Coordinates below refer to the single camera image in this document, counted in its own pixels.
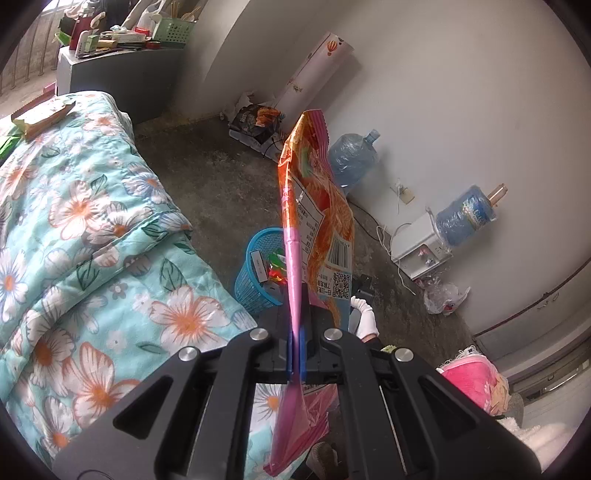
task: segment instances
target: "barcode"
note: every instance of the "barcode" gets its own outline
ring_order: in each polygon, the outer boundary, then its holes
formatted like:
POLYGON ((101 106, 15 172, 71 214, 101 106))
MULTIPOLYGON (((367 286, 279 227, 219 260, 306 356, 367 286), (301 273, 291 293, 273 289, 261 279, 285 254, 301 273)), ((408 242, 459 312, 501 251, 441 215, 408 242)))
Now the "barcode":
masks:
POLYGON ((349 245, 336 235, 333 235, 330 245, 329 262, 345 270, 349 269, 349 245))

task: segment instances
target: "blue water jug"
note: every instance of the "blue water jug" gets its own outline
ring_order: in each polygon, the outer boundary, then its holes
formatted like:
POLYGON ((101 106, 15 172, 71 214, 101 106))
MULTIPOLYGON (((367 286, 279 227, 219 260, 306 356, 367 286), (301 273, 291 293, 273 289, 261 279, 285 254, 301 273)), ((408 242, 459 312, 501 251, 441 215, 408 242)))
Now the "blue water jug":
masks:
POLYGON ((367 137, 345 134, 330 147, 330 168, 335 175, 335 183, 345 195, 378 162, 378 153, 372 145, 378 138, 377 130, 372 130, 367 137))

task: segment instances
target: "white glove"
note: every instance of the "white glove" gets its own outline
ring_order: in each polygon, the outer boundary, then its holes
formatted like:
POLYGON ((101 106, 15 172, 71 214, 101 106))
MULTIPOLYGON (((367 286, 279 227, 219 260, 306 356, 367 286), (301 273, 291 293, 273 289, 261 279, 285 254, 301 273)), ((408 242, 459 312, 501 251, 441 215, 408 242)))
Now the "white glove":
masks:
POLYGON ((361 339, 372 333, 379 336, 378 328, 375 325, 373 308, 365 300, 358 299, 357 297, 351 297, 351 306, 361 313, 361 319, 359 320, 359 326, 357 327, 355 336, 361 339))

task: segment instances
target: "light blue blanket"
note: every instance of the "light blue blanket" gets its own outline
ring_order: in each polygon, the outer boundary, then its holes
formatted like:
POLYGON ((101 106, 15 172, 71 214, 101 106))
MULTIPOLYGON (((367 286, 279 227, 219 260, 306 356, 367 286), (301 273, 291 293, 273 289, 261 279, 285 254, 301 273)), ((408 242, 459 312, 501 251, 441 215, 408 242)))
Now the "light blue blanket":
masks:
MULTIPOLYGON (((181 347, 256 325, 195 253, 128 116, 102 92, 65 97, 66 119, 0 168, 0 398, 48 465, 181 347)), ((246 479, 268 478, 279 393, 256 388, 246 479)))

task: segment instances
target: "red bottle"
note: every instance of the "red bottle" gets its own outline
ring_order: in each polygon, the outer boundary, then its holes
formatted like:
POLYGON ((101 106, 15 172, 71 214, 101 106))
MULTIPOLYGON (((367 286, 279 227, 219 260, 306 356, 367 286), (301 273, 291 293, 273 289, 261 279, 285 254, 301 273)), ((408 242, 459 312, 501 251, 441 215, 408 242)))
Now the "red bottle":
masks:
POLYGON ((95 16, 94 8, 85 8, 82 14, 76 20, 74 31, 72 32, 72 39, 70 40, 70 50, 75 50, 78 46, 78 39, 84 30, 90 30, 90 22, 95 16))

